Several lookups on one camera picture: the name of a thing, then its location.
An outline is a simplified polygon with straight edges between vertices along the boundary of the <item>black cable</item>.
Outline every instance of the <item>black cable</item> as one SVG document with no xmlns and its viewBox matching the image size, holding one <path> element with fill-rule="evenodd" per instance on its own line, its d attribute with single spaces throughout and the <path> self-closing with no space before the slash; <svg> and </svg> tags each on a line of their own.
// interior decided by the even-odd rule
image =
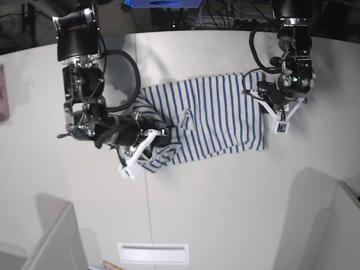
<svg viewBox="0 0 360 270">
<path fill-rule="evenodd" d="M 208 12 L 208 14 L 210 15 L 211 19 L 213 20 L 213 22 L 215 23 L 215 25 L 218 27 L 218 29 L 220 30 L 223 30 L 217 23 L 216 21 L 214 20 L 214 17 L 211 13 L 211 8 L 210 8 L 210 4 L 209 4 L 209 0 L 206 0 L 206 4 L 207 4 L 207 7 L 204 6 L 206 8 L 206 11 Z"/>
<path fill-rule="evenodd" d="M 109 55 L 119 55 L 119 56 L 125 57 L 129 61 L 129 63 L 131 64 L 131 66 L 132 66 L 132 68 L 134 70 L 135 81 L 136 81 L 134 94 L 131 96 L 131 98 L 124 105 L 120 105 L 118 107 L 107 107 L 106 108 L 106 111 L 108 113 L 115 113 L 117 111 L 126 110 L 127 108 L 129 108 L 132 105 L 132 103 L 134 103 L 134 101 L 136 100 L 137 96 L 140 93 L 141 78 L 140 78 L 140 72 L 139 72 L 139 69 L 137 67 L 136 62 L 126 52 L 124 52 L 122 50 L 119 50 L 119 49 L 111 49 L 111 50 L 106 51 L 105 54 L 102 57 L 107 57 Z"/>
<path fill-rule="evenodd" d="M 268 67 L 265 67 L 258 56 L 258 53 L 255 49 L 255 45 L 254 45 L 254 38 L 255 38 L 255 34 L 257 33 L 257 31 L 259 31 L 260 29 L 262 29 L 265 26 L 271 26 L 273 23 L 275 23 L 274 21 L 271 23 L 265 22 L 262 24 L 257 25 L 256 27 L 254 27 L 250 33 L 250 37 L 249 37 L 249 44 L 250 44 L 250 49 L 251 49 L 251 53 L 253 54 L 254 60 L 256 62 L 256 64 L 266 73 L 270 73 L 270 74 L 278 74 L 281 73 L 281 69 L 270 69 Z"/>
<path fill-rule="evenodd" d="M 249 74 L 251 74 L 252 72 L 255 72 L 255 71 L 258 71 L 258 70 L 261 70 L 261 68 L 256 68 L 256 69 L 253 69 L 253 70 L 250 70 L 249 72 L 247 72 L 243 77 L 242 77 L 242 80 L 241 80 L 241 84 L 242 84 L 242 87 L 243 87 L 243 89 L 244 89 L 244 92 L 245 92 L 245 95 L 249 95 L 249 96 L 251 96 L 252 98 L 254 98 L 254 99 L 256 99 L 256 100 L 259 100 L 259 101 L 264 101 L 264 102 L 267 102 L 267 103 L 271 103 L 271 104 L 274 104 L 274 105 L 276 105 L 274 102 L 272 102 L 272 101 L 266 101 L 266 100 L 264 100 L 264 99 L 262 99 L 262 98 L 258 98 L 258 97 L 254 97 L 252 94 L 250 94 L 250 93 L 246 93 L 247 91 L 249 91 L 250 92 L 250 90 L 248 90 L 248 89 L 246 89 L 246 87 L 245 87 L 245 78 L 249 75 Z M 284 108 L 284 106 L 282 106 L 282 105 L 277 105 L 277 106 L 280 106 L 281 107 L 281 110 L 282 110 L 282 113 L 284 114 L 285 113 L 285 108 Z"/>
<path fill-rule="evenodd" d="M 343 1 L 343 0 L 326 0 L 326 1 L 328 1 L 328 2 L 334 2 L 334 3 L 338 3 L 338 4 L 342 4 L 342 5 L 351 7 L 351 8 L 353 8 L 353 9 L 355 9 L 356 11 L 360 12 L 360 9 L 358 9 L 356 6 L 354 6 L 353 4 L 348 3 L 348 2 L 346 2 L 346 1 Z"/>
<path fill-rule="evenodd" d="M 103 51 L 102 51 L 101 55 L 104 55 L 105 52 L 107 51 L 107 48 L 106 48 L 104 38 L 102 37 L 102 34 L 100 34 L 100 40 L 101 40 L 101 43 L 103 46 Z M 103 71 L 102 71 L 104 78 L 105 78 L 105 72 L 106 72 L 106 65 L 107 65 L 107 56 L 105 56 L 105 62 L 104 62 Z"/>
<path fill-rule="evenodd" d="M 256 9 L 256 11 L 261 15 L 263 16 L 263 18 L 268 21 L 270 23 L 270 19 L 268 17 L 265 16 L 264 13 L 261 12 L 260 9 L 258 9 L 258 7 L 251 1 L 250 4 L 253 6 L 254 9 Z"/>
</svg>

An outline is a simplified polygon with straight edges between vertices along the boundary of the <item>tabletop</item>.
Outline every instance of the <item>tabletop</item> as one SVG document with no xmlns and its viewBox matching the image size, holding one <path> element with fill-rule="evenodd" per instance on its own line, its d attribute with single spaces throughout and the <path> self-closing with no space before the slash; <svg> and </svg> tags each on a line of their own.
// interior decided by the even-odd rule
<svg viewBox="0 0 360 270">
<path fill-rule="evenodd" d="M 106 42 L 136 59 L 145 87 L 256 68 L 248 40 L 245 31 L 174 31 Z M 258 33 L 255 46 L 263 63 L 281 55 L 275 34 Z M 135 181 L 122 179 L 107 149 L 56 139 L 65 129 L 56 45 L 0 56 L 11 114 L 0 124 L 0 211 L 8 216 L 0 242 L 32 249 L 42 228 L 31 218 L 24 226 L 21 216 L 37 215 L 36 197 L 45 192 L 74 203 L 79 226 L 94 232 L 114 263 L 117 242 L 154 242 L 189 244 L 188 269 L 299 266 L 336 181 L 360 178 L 360 45 L 313 38 L 311 56 L 317 85 L 287 135 L 267 132 L 261 152 L 171 165 Z M 131 69 L 112 58 L 107 70 L 105 97 L 116 105 L 133 89 Z M 112 223 L 101 222 L 109 216 Z M 5 233 L 14 227 L 20 233 Z M 221 259 L 212 246 L 223 250 Z"/>
</svg>

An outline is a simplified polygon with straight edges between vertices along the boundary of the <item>striped shirt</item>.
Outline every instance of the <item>striped shirt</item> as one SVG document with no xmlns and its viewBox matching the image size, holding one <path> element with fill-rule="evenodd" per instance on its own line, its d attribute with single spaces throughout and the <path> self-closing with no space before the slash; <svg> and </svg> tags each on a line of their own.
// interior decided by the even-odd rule
<svg viewBox="0 0 360 270">
<path fill-rule="evenodd" d="M 146 87 L 132 110 L 170 128 L 172 142 L 154 147 L 139 164 L 151 172 L 163 165 L 265 148 L 265 123 L 258 102 L 242 94 L 243 74 L 205 76 Z M 261 73 L 246 77 L 246 89 L 257 88 Z"/>
</svg>

